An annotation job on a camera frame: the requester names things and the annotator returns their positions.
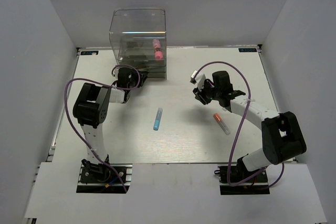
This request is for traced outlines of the pink capped marker bottle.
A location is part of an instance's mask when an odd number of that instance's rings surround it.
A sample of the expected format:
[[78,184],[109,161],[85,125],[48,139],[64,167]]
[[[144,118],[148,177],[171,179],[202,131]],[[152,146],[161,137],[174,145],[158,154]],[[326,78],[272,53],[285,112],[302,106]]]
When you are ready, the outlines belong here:
[[153,48],[154,48],[154,57],[155,60],[163,60],[163,52],[161,50],[161,44],[158,39],[154,39],[152,41]]

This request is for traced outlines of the blue highlighter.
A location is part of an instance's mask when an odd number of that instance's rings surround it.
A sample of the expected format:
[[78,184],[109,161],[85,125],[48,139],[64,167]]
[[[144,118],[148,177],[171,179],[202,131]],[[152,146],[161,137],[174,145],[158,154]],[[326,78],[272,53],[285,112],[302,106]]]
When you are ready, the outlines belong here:
[[162,112],[163,112],[163,109],[162,108],[158,108],[156,116],[155,116],[155,120],[154,120],[154,125],[153,125],[153,129],[155,131],[157,131],[159,129],[159,127],[160,127]]

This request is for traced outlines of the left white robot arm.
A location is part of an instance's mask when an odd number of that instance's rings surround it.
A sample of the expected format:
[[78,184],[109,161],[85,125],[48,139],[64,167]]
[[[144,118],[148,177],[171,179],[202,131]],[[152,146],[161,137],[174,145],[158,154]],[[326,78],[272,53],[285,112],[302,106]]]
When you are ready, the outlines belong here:
[[109,163],[102,130],[109,104],[127,103],[130,92],[144,85],[149,72],[127,65],[118,65],[112,69],[112,75],[116,80],[110,85],[85,82],[72,110],[84,133],[87,145],[86,160],[92,164],[101,161]]

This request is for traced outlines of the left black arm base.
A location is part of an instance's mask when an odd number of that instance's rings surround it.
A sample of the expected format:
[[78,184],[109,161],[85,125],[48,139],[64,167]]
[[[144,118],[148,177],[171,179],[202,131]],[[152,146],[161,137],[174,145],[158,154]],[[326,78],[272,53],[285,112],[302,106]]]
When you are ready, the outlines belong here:
[[92,164],[86,159],[81,161],[76,193],[80,194],[125,194],[132,177],[132,165],[116,165],[114,170],[103,164]]

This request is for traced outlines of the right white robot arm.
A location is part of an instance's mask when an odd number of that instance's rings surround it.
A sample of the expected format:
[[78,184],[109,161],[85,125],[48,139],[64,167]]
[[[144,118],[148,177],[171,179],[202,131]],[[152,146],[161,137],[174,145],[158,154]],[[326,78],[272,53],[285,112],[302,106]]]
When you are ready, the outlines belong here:
[[262,148],[240,158],[237,162],[238,177],[247,182],[256,170],[277,165],[307,151],[296,116],[292,112],[279,113],[250,99],[246,93],[234,90],[226,71],[212,74],[207,79],[203,73],[194,71],[191,83],[196,84],[195,99],[207,105],[218,101],[222,108],[240,115],[261,130]]

